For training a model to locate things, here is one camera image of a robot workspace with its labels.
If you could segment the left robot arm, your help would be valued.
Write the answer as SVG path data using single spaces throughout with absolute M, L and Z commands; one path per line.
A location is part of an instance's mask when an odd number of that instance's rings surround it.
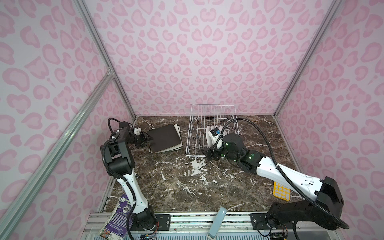
M 143 148 L 152 138 L 140 128 L 135 128 L 125 121 L 109 118 L 107 124 L 111 135 L 101 146 L 103 164 L 108 175 L 120 183 L 131 203 L 132 213 L 129 214 L 128 220 L 132 220 L 137 228 L 151 230 L 156 226 L 157 220 L 153 207 L 138 185 L 130 145 L 137 149 Z

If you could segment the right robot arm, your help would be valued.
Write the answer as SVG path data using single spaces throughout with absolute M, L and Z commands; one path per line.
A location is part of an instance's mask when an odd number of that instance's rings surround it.
M 225 135 L 217 145 L 203 148 L 201 152 L 209 161 L 225 158 L 246 173 L 270 179 L 302 196 L 303 200 L 299 202 L 273 203 L 265 216 L 269 226 L 276 228 L 289 222 L 314 222 L 331 231 L 349 228 L 341 220 L 344 199 L 334 179 L 319 179 L 274 163 L 272 158 L 247 149 L 236 134 Z

